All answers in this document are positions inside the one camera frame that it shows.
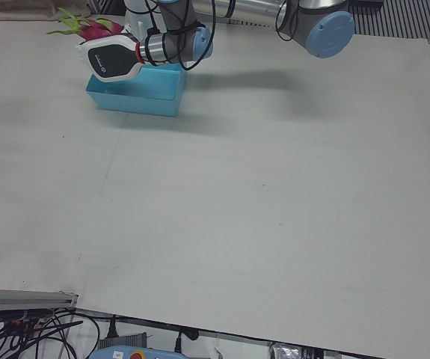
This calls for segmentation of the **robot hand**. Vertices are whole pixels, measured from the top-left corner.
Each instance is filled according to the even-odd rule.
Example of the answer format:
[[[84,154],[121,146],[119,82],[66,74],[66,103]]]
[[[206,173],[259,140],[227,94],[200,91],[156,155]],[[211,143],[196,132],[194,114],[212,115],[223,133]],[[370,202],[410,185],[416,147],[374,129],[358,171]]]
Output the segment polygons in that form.
[[[81,37],[84,41],[76,46],[79,57],[101,82],[132,79],[145,65],[139,53],[140,42],[130,26],[116,27],[114,34],[101,26],[89,26]]]

